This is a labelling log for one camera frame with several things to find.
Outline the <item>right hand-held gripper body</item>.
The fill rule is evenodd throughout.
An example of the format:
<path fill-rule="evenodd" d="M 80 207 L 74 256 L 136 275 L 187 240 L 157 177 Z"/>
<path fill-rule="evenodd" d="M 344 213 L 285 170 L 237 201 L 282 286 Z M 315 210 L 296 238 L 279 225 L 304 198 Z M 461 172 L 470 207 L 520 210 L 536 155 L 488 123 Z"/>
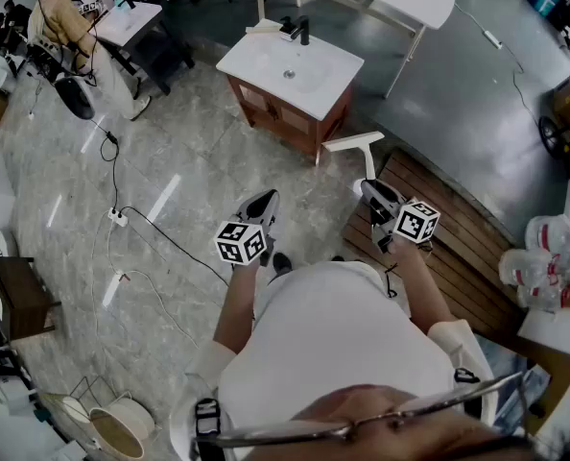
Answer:
<path fill-rule="evenodd" d="M 415 197 L 407 199 L 380 180 L 362 180 L 361 190 L 369 206 L 371 239 L 382 253 L 394 235 L 418 246 L 432 238 L 440 218 L 435 208 Z"/>

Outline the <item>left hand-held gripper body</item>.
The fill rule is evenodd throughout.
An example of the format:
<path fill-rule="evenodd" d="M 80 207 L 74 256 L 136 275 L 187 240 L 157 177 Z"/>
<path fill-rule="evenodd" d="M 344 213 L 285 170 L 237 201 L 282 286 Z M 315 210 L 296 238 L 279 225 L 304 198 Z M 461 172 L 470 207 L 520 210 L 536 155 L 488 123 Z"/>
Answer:
<path fill-rule="evenodd" d="M 276 189 L 245 200 L 214 235 L 220 260 L 232 266 L 249 266 L 256 261 L 266 266 L 273 252 L 274 238 L 270 232 L 279 205 Z"/>

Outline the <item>white squeegee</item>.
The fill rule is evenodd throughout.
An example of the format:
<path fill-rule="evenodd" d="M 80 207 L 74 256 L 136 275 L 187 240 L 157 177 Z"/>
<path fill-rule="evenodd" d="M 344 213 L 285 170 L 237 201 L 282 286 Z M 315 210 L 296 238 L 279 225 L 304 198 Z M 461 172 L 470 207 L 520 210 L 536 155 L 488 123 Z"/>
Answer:
<path fill-rule="evenodd" d="M 359 133 L 340 139 L 332 139 L 324 141 L 322 146 L 329 152 L 340 152 L 351 149 L 358 149 L 364 154 L 366 174 L 353 184 L 353 191 L 358 195 L 363 195 L 362 184 L 365 181 L 375 181 L 376 174 L 374 168 L 374 160 L 372 157 L 370 145 L 376 141 L 383 139 L 385 136 L 378 131 L 370 133 Z"/>

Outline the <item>person's left forearm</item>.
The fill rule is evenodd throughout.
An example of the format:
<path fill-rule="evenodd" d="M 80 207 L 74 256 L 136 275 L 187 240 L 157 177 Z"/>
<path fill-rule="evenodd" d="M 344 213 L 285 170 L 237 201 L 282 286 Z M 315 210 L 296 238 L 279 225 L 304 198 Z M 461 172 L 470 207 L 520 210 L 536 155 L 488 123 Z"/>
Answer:
<path fill-rule="evenodd" d="M 258 262 L 234 269 L 214 332 L 213 340 L 234 353 L 239 353 L 251 336 L 258 269 Z"/>

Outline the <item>person's right forearm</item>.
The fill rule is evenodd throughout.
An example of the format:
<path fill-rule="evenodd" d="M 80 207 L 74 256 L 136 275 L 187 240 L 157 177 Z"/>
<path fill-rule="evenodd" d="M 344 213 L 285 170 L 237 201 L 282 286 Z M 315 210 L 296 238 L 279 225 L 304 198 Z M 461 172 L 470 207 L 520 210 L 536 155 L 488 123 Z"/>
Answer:
<path fill-rule="evenodd" d="M 419 248 L 412 241 L 395 235 L 389 252 L 404 284 L 412 322 L 427 334 L 437 323 L 454 321 Z"/>

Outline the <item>brown wooden slat platform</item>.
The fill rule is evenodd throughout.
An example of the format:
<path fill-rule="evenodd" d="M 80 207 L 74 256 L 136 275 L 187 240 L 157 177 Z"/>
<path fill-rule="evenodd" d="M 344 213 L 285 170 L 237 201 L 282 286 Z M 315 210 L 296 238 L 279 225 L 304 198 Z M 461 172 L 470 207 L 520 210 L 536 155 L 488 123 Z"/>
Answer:
<path fill-rule="evenodd" d="M 498 260 L 510 242 L 467 200 L 399 149 L 379 179 L 406 198 L 443 211 L 426 262 L 452 314 L 487 338 L 516 334 L 525 313 L 515 290 L 498 275 Z"/>

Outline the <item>person's white shirt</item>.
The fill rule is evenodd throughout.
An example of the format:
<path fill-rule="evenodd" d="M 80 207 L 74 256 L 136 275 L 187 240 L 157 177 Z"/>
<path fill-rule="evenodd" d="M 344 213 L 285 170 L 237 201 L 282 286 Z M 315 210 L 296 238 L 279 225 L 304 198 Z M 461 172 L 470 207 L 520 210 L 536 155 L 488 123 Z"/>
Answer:
<path fill-rule="evenodd" d="M 225 425 L 247 427 L 285 422 L 349 386 L 425 397 L 493 377 L 468 322 L 437 323 L 425 334 L 367 264 L 303 267 L 271 282 L 264 296 L 239 353 L 210 340 L 186 369 L 169 428 L 182 461 L 191 460 L 195 406 L 205 398 L 218 402 Z"/>

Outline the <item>crumpled bluish plastic sheet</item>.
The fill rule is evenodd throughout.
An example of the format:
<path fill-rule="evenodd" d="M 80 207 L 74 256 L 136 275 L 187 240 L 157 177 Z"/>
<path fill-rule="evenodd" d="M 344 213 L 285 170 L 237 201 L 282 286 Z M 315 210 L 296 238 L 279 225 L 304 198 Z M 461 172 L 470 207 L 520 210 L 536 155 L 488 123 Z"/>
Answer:
<path fill-rule="evenodd" d="M 551 375 L 530 358 L 496 344 L 481 335 L 475 335 L 487 363 L 495 376 L 520 372 L 524 377 L 527 403 L 534 403 L 545 393 Z"/>

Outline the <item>white basin wooden table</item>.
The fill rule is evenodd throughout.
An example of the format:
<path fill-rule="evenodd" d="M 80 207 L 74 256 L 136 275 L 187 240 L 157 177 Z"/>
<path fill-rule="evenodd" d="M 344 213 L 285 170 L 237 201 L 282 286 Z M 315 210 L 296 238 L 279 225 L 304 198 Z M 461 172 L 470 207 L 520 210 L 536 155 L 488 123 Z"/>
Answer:
<path fill-rule="evenodd" d="M 314 159 L 342 126 L 353 81 L 364 60 L 311 36 L 288 42 L 278 34 L 245 34 L 217 63 L 248 123 L 266 129 Z M 283 72 L 293 69 L 287 79 Z"/>

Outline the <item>person's metal-rimmed glasses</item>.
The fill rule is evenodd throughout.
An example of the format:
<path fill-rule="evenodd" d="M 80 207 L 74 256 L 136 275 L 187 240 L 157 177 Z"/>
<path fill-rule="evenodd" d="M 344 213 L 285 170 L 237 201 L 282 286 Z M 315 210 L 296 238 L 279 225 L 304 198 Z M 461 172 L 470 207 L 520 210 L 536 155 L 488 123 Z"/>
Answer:
<path fill-rule="evenodd" d="M 285 423 L 231 429 L 221 433 L 199 433 L 196 444 L 208 444 L 219 449 L 242 449 L 262 446 L 286 445 L 323 440 L 348 441 L 359 428 L 373 422 L 396 421 L 423 417 L 480 399 L 514 383 L 521 399 L 524 399 L 523 374 L 521 372 L 498 376 L 491 380 L 465 383 L 451 392 L 430 397 L 416 398 L 402 403 L 395 410 L 354 421 L 319 422 L 290 420 Z"/>

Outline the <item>beige wooden bar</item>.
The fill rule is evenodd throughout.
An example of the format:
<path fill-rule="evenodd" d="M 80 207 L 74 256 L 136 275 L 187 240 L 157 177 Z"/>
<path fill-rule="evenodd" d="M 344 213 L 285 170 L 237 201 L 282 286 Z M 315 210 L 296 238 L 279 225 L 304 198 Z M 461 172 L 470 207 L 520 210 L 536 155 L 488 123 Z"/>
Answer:
<path fill-rule="evenodd" d="M 282 28 L 280 23 L 262 19 L 255 26 L 248 26 L 245 31 L 249 34 L 278 34 Z"/>

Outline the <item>black stool chair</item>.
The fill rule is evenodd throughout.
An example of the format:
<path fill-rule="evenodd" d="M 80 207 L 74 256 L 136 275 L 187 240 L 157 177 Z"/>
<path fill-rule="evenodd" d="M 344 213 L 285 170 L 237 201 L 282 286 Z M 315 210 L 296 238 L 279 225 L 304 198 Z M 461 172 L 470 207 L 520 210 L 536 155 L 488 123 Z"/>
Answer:
<path fill-rule="evenodd" d="M 88 84 L 75 76 L 60 76 L 54 81 L 54 88 L 62 102 L 78 118 L 93 120 L 95 106 Z"/>

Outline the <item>round wooden basket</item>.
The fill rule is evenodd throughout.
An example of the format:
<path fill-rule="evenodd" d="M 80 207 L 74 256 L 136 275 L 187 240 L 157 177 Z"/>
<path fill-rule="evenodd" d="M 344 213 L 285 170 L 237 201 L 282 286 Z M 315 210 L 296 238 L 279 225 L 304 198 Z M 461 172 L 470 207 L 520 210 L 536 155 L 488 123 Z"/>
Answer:
<path fill-rule="evenodd" d="M 144 457 L 144 442 L 155 431 L 155 421 L 149 411 L 125 395 L 107 406 L 92 407 L 89 421 L 110 448 L 131 460 Z"/>

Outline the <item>black faucet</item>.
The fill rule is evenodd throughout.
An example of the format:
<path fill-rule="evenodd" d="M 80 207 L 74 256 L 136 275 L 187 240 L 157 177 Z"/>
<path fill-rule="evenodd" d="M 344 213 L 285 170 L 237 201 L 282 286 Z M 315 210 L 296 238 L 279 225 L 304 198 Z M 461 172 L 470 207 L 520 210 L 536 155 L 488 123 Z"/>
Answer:
<path fill-rule="evenodd" d="M 310 43 L 310 22 L 307 15 L 300 16 L 294 22 L 294 31 L 291 34 L 292 40 L 299 39 L 302 46 L 307 46 Z"/>

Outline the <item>dark brown wooden cabinet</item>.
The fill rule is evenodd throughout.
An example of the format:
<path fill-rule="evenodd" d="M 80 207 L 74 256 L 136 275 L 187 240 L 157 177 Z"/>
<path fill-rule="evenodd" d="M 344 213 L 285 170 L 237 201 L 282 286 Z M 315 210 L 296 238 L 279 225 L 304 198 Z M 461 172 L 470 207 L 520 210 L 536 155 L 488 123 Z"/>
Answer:
<path fill-rule="evenodd" d="M 9 341 L 54 331 L 53 301 L 33 268 L 32 257 L 0 256 L 0 329 Z"/>

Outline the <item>white side desk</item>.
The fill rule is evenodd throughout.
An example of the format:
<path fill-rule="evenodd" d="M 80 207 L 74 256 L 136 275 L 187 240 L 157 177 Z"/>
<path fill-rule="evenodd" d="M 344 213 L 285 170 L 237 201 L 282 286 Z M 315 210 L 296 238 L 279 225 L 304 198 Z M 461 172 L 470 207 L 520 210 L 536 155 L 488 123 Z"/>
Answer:
<path fill-rule="evenodd" d="M 98 41 L 130 75 L 143 71 L 164 95 L 181 65 L 195 66 L 188 44 L 166 18 L 161 6 L 135 2 L 113 7 L 95 25 Z"/>

